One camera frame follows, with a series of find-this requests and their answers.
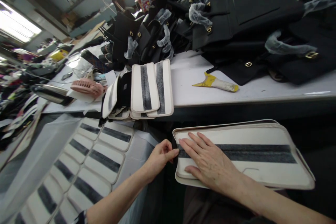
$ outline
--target gray stripe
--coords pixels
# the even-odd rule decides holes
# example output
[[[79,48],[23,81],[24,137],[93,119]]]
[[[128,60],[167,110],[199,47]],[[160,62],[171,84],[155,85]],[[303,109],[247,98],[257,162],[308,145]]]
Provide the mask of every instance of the gray stripe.
[[[47,209],[48,213],[53,214],[53,212],[57,207],[57,204],[54,202],[50,193],[43,184],[37,189],[37,193],[41,198],[41,201],[45,206],[45,208]]]
[[[92,150],[90,153],[90,157],[101,163],[102,165],[106,166],[109,168],[111,171],[118,173],[120,164],[117,162],[113,161],[112,159],[109,159],[108,157],[104,156],[98,151]]]
[[[88,183],[77,177],[74,186],[81,191],[93,204],[96,204],[103,197],[97,193]]]
[[[84,130],[87,130],[87,131],[90,131],[90,132],[92,132],[92,133],[95,133],[96,135],[98,135],[98,134],[99,134],[99,131],[100,131],[100,129],[95,128],[95,127],[92,127],[92,126],[87,125],[87,124],[84,124],[84,123],[82,123],[82,124],[80,125],[80,127],[81,127],[82,129],[84,129]]]
[[[18,213],[16,218],[15,218],[15,224],[26,224],[24,219],[22,218],[21,213]]]
[[[142,102],[143,102],[143,110],[151,110],[152,109],[152,101],[151,94],[149,91],[149,83],[148,83],[148,75],[147,75],[147,66],[140,67],[141,74],[141,91],[142,91]]]
[[[77,142],[75,139],[72,139],[70,141],[70,145],[74,147],[76,150],[78,150],[80,153],[82,153],[84,156],[86,156],[89,153],[89,150],[85,146]]]
[[[67,224],[60,211],[58,211],[58,213],[55,215],[54,221],[55,224]]]
[[[68,169],[68,167],[66,167],[65,164],[63,164],[60,160],[57,160],[54,163],[54,166],[57,167],[57,169],[64,175],[64,177],[71,182],[73,180],[74,175],[72,174],[72,172]]]
[[[156,64],[156,85],[157,91],[159,92],[159,99],[160,99],[160,108],[157,110],[157,114],[165,114],[166,113],[166,106],[165,106],[165,89],[163,83],[163,62],[159,62]]]
[[[104,127],[102,133],[107,134],[111,137],[117,138],[119,140],[125,141],[125,142],[130,142],[130,140],[131,140],[130,135],[124,134],[122,132],[119,132],[119,131],[116,131],[114,129],[110,129],[110,128],[107,128],[107,127]]]
[[[296,163],[289,145],[216,145],[231,161]],[[190,158],[178,145],[179,158]]]

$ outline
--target right hand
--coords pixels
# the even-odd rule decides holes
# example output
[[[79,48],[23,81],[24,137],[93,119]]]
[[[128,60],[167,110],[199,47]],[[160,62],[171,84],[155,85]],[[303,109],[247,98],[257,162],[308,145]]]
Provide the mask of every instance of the right hand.
[[[198,168],[187,166],[185,171],[191,173],[210,189],[234,198],[240,191],[244,175],[205,135],[197,133],[197,137],[190,132],[188,135],[194,141],[184,138],[179,142]]]

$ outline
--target gold buckle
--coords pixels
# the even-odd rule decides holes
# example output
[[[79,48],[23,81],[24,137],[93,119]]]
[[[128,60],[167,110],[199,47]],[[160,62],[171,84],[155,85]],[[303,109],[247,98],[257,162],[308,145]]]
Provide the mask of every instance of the gold buckle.
[[[307,53],[306,54],[306,58],[308,58],[308,59],[314,59],[314,58],[316,58],[318,56],[318,53],[317,52],[309,52],[309,53]]]

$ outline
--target left hand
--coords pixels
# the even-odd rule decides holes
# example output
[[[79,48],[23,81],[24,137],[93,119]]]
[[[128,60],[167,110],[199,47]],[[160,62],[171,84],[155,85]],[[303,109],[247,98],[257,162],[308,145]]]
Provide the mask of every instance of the left hand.
[[[173,163],[173,158],[179,154],[179,151],[179,149],[173,150],[172,143],[167,139],[163,140],[154,148],[147,162],[141,167],[141,170],[147,177],[148,183],[155,179],[168,161]]]

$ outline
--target black handbag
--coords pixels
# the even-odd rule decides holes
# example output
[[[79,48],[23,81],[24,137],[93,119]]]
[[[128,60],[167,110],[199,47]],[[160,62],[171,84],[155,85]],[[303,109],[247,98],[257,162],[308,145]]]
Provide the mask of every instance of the black handbag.
[[[207,5],[210,10],[202,16],[210,23],[194,27],[194,50],[251,32],[271,32],[304,14],[304,5],[298,0],[210,0]]]

